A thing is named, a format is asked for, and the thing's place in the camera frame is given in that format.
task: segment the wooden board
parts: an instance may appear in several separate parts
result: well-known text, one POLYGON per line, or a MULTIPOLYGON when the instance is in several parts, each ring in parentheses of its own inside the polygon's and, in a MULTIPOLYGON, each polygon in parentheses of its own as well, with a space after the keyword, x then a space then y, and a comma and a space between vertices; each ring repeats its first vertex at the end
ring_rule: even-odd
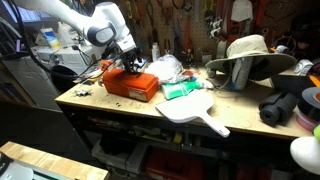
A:
POLYGON ((29 148, 14 142, 7 142, 0 148, 0 151, 13 159, 20 160, 70 179, 106 180, 109 177, 109 172, 107 170, 29 148))
MULTIPOLYGON (((200 79, 206 79, 207 73, 205 69, 200 69, 200 79)), ((312 135, 296 122, 297 108, 294 109, 291 119, 285 125, 271 127, 262 122, 259 116, 258 105, 273 92, 270 86, 269 80, 265 80, 249 84, 242 92, 206 90, 212 95, 215 102, 212 108, 208 110, 208 113, 228 127, 231 130, 231 135, 232 131, 282 138, 312 135)), ((169 121, 155 107, 156 104, 163 101, 166 101, 166 99, 161 90, 146 103, 109 94, 105 87, 103 85, 99 86, 98 83, 91 86, 76 85, 56 99, 58 104, 63 105, 169 121), (76 96, 74 92, 79 89, 89 90, 92 94, 85 97, 76 96)), ((201 119, 196 119, 191 121, 191 123, 206 126, 201 119)))

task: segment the workbench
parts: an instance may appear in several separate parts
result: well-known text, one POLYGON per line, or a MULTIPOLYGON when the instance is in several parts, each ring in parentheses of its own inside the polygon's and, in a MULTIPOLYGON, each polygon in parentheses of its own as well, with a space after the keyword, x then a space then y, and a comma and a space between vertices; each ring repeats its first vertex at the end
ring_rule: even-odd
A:
MULTIPOLYGON (((206 79, 207 73, 205 69, 201 68, 200 72, 201 76, 199 80, 206 79)), ((268 79, 260 82, 249 82, 246 89, 241 92, 223 90, 203 91, 212 95, 214 99, 214 105, 208 110, 209 115, 220 121, 231 131, 230 136, 225 139, 226 141, 239 138, 245 139, 246 135, 253 135, 258 137, 256 139, 260 138, 260 141, 264 141, 263 138, 266 137, 272 138, 270 142, 282 139, 289 146, 290 142, 297 137, 312 135, 311 132, 305 130, 296 122, 297 108, 294 109, 291 118, 284 124, 269 126, 262 122, 259 116, 258 105, 274 91, 268 79)), ((128 124, 159 127, 179 131, 182 134, 187 132, 213 139, 221 138, 220 140, 223 141, 222 137, 219 137, 199 118, 183 124, 176 124, 168 120, 155 107, 156 104, 164 101, 166 99, 160 89, 149 102, 141 102, 109 94, 103 84, 99 84, 98 82, 93 85, 78 84, 56 98, 56 102, 89 149, 93 147, 93 144, 86 138, 83 131, 93 131, 109 135, 108 128, 97 128, 88 122, 88 118, 92 117, 113 119, 128 124), (80 89, 90 91, 91 95, 76 96, 75 91, 80 89)), ((177 145, 168 145, 168 143, 163 143, 159 146, 177 149, 177 145)), ((290 156, 289 148, 286 151, 288 153, 286 155, 290 156)), ((200 150, 194 150, 193 152, 201 154, 200 150)), ((206 155, 219 156, 219 153, 210 151, 206 155)))
POLYGON ((109 172, 107 170, 59 157, 14 142, 7 142, 0 148, 0 151, 10 158, 69 179, 106 180, 109 177, 109 172))

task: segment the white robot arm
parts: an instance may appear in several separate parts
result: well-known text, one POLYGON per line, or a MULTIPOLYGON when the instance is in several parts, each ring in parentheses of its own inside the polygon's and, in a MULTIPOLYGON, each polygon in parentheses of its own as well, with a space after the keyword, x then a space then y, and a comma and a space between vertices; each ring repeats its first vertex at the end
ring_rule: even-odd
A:
POLYGON ((69 24, 95 46, 115 41, 123 53, 136 48, 118 6, 111 2, 96 6, 92 17, 70 9, 60 0, 15 0, 17 6, 47 13, 69 24))

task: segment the workshop wall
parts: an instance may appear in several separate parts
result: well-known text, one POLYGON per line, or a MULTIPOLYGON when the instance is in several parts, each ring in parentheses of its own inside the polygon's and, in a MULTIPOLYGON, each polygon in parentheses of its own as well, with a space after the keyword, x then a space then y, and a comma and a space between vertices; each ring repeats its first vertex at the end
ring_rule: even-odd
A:
MULTIPOLYGON (((230 13, 232 9, 232 0, 229 0, 229 10, 230 13)), ((124 14, 127 24, 133 34, 137 45, 143 50, 143 54, 151 55, 150 44, 148 43, 148 37, 152 37, 152 27, 150 24, 150 19, 146 9, 148 0, 127 0, 127 1, 114 1, 118 3, 122 13, 124 14), (131 10, 128 8, 128 2, 130 2, 131 10)), ((190 40, 192 43, 192 48, 194 50, 194 61, 201 62, 202 54, 212 55, 212 59, 216 57, 217 50, 217 39, 209 38, 207 32, 206 23, 204 20, 206 3, 207 8, 210 7, 211 0, 186 0, 186 3, 190 3, 192 8, 190 11, 177 10, 172 0, 162 0, 162 7, 166 10, 172 10, 172 16, 170 14, 166 17, 161 12, 161 6, 157 0, 150 0, 150 3, 153 7, 153 18, 154 18, 154 28, 158 32, 158 42, 160 46, 161 55, 165 54, 164 50, 164 39, 169 39, 171 44, 170 53, 174 51, 174 37, 175 24, 178 24, 180 27, 180 43, 183 50, 185 49, 185 35, 186 35, 186 23, 188 16, 190 16, 190 40)), ((214 0, 213 11, 216 11, 216 0, 214 0)), ((304 0, 251 0, 253 5, 253 15, 254 19, 251 23, 250 33, 251 34, 262 34, 263 29, 268 29, 268 33, 265 34, 266 44, 270 47, 278 39, 284 35, 290 35, 289 40, 285 39, 285 43, 288 43, 289 46, 296 46, 291 41, 292 38, 295 38, 295 32, 292 32, 292 22, 301 15, 316 12, 319 9, 316 5, 316 0, 313 1, 304 1, 304 0)), ((241 22, 240 34, 244 30, 245 22, 241 22)))

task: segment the khaki hat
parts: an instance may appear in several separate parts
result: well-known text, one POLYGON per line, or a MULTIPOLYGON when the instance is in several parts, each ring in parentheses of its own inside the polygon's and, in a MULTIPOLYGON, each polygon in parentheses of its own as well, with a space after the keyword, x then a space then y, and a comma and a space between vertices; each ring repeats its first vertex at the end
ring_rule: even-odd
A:
POLYGON ((269 53, 264 37, 250 35, 235 40, 227 49, 225 59, 209 61, 206 68, 230 73, 230 63, 238 58, 253 57, 248 79, 264 80, 277 75, 297 64, 297 59, 287 54, 269 53))

